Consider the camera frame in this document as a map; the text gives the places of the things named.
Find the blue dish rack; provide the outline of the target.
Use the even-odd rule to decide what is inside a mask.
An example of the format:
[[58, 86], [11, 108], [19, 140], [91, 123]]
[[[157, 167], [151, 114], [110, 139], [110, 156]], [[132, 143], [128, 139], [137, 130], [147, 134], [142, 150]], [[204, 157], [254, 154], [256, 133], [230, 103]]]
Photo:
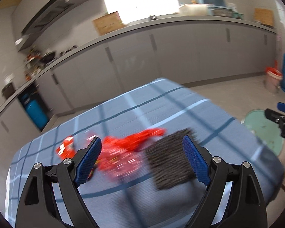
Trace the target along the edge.
[[244, 19], [244, 14], [237, 12], [234, 8], [227, 5], [225, 0], [198, 0], [199, 4], [208, 7], [208, 14], [218, 17], [231, 17], [233, 19]]

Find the black foam net on table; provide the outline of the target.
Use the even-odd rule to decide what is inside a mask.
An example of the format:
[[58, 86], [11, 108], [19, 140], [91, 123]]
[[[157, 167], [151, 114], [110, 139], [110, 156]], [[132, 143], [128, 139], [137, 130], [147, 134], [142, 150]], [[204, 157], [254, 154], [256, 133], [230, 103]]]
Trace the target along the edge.
[[159, 139], [145, 150], [151, 174], [158, 190], [169, 189], [196, 178], [183, 150], [184, 136], [193, 136], [189, 128]]

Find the white bowl on counter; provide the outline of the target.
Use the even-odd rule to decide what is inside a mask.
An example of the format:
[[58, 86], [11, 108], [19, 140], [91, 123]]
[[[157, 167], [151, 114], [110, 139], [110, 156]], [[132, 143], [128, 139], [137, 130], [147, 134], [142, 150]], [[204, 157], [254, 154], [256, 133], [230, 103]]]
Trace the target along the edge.
[[205, 4], [184, 4], [179, 7], [180, 16], [206, 16], [208, 6]]

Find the wooden cutting board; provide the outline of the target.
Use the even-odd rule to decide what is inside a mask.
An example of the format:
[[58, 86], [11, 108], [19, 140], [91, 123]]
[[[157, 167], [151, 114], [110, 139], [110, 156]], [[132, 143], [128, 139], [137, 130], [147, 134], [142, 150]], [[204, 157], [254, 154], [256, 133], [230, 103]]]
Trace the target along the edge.
[[93, 26], [100, 36], [125, 27], [117, 11], [93, 20]]

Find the dark pot on counter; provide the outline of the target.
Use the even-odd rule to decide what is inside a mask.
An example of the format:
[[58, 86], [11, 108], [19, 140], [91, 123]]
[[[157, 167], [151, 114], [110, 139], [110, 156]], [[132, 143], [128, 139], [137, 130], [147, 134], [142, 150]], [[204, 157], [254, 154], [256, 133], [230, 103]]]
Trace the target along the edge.
[[2, 96], [7, 100], [9, 97], [11, 97], [13, 95], [13, 93], [15, 92], [15, 88], [14, 88], [14, 84], [13, 82], [10, 82], [8, 84], [6, 84], [2, 90]]

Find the blue gas cylinder under counter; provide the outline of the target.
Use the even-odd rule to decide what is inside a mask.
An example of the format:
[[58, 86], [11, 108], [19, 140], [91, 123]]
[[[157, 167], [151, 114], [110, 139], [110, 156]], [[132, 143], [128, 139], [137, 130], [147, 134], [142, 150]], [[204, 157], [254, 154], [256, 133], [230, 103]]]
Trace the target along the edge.
[[21, 98], [24, 109], [36, 127], [42, 131], [49, 119], [39, 102], [31, 95], [24, 94]]

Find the black range hood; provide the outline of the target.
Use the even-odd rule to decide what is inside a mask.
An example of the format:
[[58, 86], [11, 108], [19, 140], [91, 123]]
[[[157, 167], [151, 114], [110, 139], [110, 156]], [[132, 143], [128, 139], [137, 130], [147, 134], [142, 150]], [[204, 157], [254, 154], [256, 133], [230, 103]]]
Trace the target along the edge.
[[49, 0], [21, 31], [21, 38], [16, 41], [17, 50], [30, 47], [54, 22], [87, 1], [89, 0]]

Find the black wok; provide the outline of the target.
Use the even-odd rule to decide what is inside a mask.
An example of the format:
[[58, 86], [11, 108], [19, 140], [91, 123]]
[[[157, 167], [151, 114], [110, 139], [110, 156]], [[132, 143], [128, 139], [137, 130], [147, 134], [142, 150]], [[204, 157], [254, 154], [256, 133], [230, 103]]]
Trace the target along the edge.
[[40, 58], [39, 62], [43, 64], [48, 64], [55, 59], [55, 56], [56, 56], [56, 51], [48, 52]]

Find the red plastic bag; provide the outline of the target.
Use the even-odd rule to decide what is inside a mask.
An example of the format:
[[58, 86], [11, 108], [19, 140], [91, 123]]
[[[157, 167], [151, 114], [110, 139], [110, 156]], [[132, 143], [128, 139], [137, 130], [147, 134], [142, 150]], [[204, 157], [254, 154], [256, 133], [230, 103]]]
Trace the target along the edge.
[[139, 150], [143, 144], [153, 138], [165, 135], [163, 128], [145, 129], [124, 138], [107, 136], [102, 140], [102, 151], [90, 172], [91, 179], [94, 171], [99, 169], [111, 178], [127, 176], [135, 172], [140, 166]]

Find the grey kitchen cabinets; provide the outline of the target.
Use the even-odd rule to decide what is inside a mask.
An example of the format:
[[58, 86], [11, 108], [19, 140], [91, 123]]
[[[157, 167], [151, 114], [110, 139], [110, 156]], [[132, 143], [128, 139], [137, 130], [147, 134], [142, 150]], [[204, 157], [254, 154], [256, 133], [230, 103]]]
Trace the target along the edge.
[[38, 130], [18, 97], [35, 84], [54, 114], [86, 109], [157, 78], [191, 85], [262, 73], [276, 31], [222, 17], [171, 17], [128, 26], [60, 57], [0, 107], [0, 127], [21, 139]]

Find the condiment bottles on rack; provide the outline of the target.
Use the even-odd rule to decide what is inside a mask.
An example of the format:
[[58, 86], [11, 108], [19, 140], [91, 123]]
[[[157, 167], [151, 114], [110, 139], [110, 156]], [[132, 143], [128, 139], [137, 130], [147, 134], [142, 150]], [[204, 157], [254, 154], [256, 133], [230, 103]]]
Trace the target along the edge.
[[29, 50], [29, 53], [24, 59], [24, 75], [26, 81], [31, 80], [32, 77], [41, 71], [40, 60], [42, 57], [43, 54], [37, 47], [33, 46]]

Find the pink bucket with red bag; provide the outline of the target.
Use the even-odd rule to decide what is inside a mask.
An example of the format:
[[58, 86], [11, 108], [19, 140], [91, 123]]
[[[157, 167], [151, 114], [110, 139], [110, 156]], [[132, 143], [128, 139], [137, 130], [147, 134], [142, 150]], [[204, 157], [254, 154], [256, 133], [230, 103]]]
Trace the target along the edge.
[[283, 79], [282, 73], [278, 70], [278, 62], [274, 61], [274, 67], [266, 67], [265, 74], [265, 88], [271, 93], [278, 93], [281, 80]]

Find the red white small wrapper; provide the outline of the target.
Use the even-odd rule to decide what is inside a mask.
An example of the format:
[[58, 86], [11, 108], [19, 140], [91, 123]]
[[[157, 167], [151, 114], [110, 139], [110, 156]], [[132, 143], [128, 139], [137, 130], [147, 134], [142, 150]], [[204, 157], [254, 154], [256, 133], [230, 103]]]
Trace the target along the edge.
[[75, 156], [74, 138], [66, 137], [63, 142], [56, 148], [56, 154], [61, 160], [73, 158]]

